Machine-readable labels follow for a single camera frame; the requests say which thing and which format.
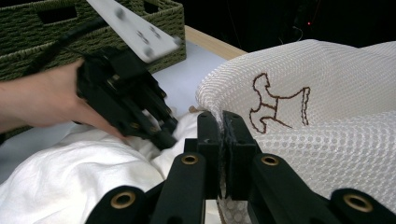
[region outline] white mesh fabric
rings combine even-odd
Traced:
[[[222,110],[239,114],[313,191],[360,189],[395,213],[395,43],[305,40],[249,53],[210,73],[197,101],[220,124]],[[227,223],[249,223],[245,203],[219,205]]]

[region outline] human arm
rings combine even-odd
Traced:
[[[0,133],[22,127],[48,127],[76,121],[119,138],[122,135],[94,111],[77,92],[77,69],[82,61],[0,82]]]

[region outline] screw hole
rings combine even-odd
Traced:
[[[264,163],[266,165],[276,166],[279,164],[279,160],[272,156],[265,156],[265,157],[262,157],[262,163]]]
[[[117,209],[122,209],[134,203],[136,195],[131,191],[124,191],[116,194],[111,199],[111,206]]]
[[[373,211],[373,205],[365,198],[357,194],[344,195],[344,202],[358,211],[369,213]]]
[[[198,162],[198,157],[194,155],[187,155],[182,157],[181,161],[186,165],[193,165]]]

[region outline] woven basket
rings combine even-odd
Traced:
[[[178,36],[182,40],[178,50],[148,67],[150,73],[186,59],[184,10],[180,3],[170,0],[118,2],[169,35]],[[150,5],[151,12],[146,10],[147,5]],[[61,35],[98,17],[86,0],[45,0],[0,8],[0,81],[21,77],[32,60]],[[45,69],[75,61],[81,57],[76,51],[91,53],[104,46],[128,48],[107,26],[84,35],[71,44],[68,48],[74,52],[62,50]],[[10,132],[7,138],[24,130],[26,129],[22,128]]]

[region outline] white cloth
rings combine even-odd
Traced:
[[[259,50],[206,76],[196,98],[219,123],[222,110],[240,115],[318,194],[355,188],[396,213],[396,42]],[[249,223],[243,206],[220,202],[227,223]]]
[[[56,146],[24,161],[0,186],[0,223],[84,223],[111,189],[129,185],[147,191],[165,180],[185,138],[196,138],[198,113],[180,119],[177,144],[160,152],[149,141],[126,142],[79,125]],[[206,213],[219,223],[217,207]]]

